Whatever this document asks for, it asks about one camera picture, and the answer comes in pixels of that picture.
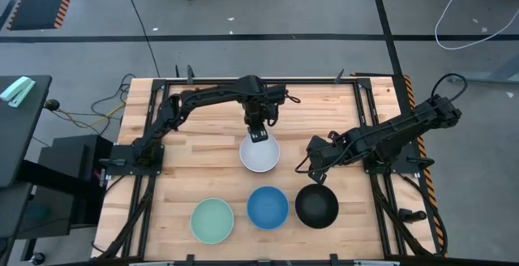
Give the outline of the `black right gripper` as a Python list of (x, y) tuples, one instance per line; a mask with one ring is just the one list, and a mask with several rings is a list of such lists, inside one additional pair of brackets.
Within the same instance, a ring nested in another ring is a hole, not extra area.
[(307, 175), (319, 185), (323, 185), (327, 177), (327, 169), (336, 165), (348, 165), (350, 154), (345, 152), (348, 141), (345, 133), (336, 131), (328, 133), (329, 141), (313, 135), (307, 145), (307, 156), (310, 160)]

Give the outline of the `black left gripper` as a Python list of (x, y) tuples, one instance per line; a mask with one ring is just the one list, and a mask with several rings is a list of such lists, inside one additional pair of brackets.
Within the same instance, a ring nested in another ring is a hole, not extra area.
[(265, 96), (242, 96), (242, 107), (245, 111), (244, 122), (249, 126), (247, 130), (252, 143), (268, 139), (264, 122), (267, 122), (269, 127), (273, 127), (277, 123), (279, 105), (279, 100)]

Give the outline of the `small white ribbed bowl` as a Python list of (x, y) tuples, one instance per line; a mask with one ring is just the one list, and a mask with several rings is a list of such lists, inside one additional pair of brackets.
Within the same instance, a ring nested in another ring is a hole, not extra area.
[(264, 141), (253, 143), (247, 134), (239, 147), (242, 164), (255, 173), (266, 173), (273, 169), (281, 157), (280, 145), (273, 135)]

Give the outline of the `black bowl with white outside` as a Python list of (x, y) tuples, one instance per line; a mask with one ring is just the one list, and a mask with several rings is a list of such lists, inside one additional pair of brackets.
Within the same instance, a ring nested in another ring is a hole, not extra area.
[(329, 227), (339, 213), (336, 195), (325, 185), (309, 184), (303, 187), (294, 201), (298, 219), (312, 229)]

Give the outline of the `blue bowl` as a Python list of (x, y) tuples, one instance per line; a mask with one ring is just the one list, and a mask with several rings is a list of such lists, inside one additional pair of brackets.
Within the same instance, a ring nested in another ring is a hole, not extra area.
[(248, 218), (261, 230), (280, 228), (286, 222), (289, 211), (289, 201), (277, 187), (258, 187), (247, 200)]

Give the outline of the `mint green bowl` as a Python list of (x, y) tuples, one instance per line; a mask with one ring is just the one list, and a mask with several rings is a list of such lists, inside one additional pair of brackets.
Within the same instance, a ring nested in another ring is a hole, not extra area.
[(204, 199), (191, 213), (191, 232), (201, 243), (214, 245), (223, 242), (233, 227), (234, 212), (223, 199)]

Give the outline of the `black equipment box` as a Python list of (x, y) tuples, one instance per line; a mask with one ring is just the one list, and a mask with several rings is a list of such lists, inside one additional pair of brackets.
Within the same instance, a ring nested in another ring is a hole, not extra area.
[[(41, 149), (39, 163), (105, 190), (106, 169), (100, 160), (109, 157), (112, 147), (111, 141), (99, 135), (56, 138), (51, 147)], [(45, 206), (51, 219), (68, 217), (73, 225), (95, 225), (101, 215), (103, 199), (90, 201), (40, 187), (35, 201)]]

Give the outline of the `grey metal stand base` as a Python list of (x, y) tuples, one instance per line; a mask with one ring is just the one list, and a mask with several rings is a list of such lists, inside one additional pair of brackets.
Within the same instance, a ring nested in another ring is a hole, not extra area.
[(467, 82), (519, 84), (519, 54), (493, 71), (459, 71)]

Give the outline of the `black side desk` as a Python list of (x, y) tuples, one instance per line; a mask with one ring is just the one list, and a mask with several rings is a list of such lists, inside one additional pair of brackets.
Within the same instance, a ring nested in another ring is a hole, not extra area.
[[(36, 84), (18, 108), (0, 100), (0, 188), (10, 186), (16, 179), (52, 82), (49, 75), (25, 76)], [(0, 94), (20, 77), (0, 76)]]

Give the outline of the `mint green stapler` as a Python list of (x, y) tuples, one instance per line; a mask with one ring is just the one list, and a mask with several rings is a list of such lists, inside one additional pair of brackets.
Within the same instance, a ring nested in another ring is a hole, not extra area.
[(6, 101), (10, 107), (18, 108), (35, 84), (34, 80), (22, 76), (0, 94), (0, 100)]

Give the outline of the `black aluminium rig frame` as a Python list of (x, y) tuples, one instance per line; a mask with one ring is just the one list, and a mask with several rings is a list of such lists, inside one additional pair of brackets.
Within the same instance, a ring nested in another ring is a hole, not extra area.
[[(374, 260), (387, 254), (409, 254), (410, 247), (396, 234), (388, 216), (375, 205), (371, 180), (362, 163), (336, 167), (326, 185), (339, 202), (332, 225), (321, 230), (305, 226), (290, 212), (276, 230), (255, 227), (247, 215), (247, 200), (258, 187), (280, 188), (289, 202), (311, 180), (296, 167), (304, 167), (307, 144), (313, 135), (346, 131), (387, 120), (408, 107), (404, 79), (373, 77), (365, 92), (356, 79), (334, 84), (331, 78), (287, 78), (291, 96), (280, 108), (270, 132), (281, 148), (277, 166), (266, 173), (248, 170), (238, 149), (247, 135), (243, 109), (231, 101), (194, 110), (177, 131), (166, 135), (163, 166), (154, 178), (151, 208), (142, 213), (118, 257), (141, 256), (146, 261), (183, 262), (188, 254), (195, 262), (216, 261), (253, 264), (261, 260), (297, 263), (328, 260)], [(201, 243), (190, 228), (195, 206), (207, 198), (227, 202), (234, 212), (234, 227), (226, 240)]]

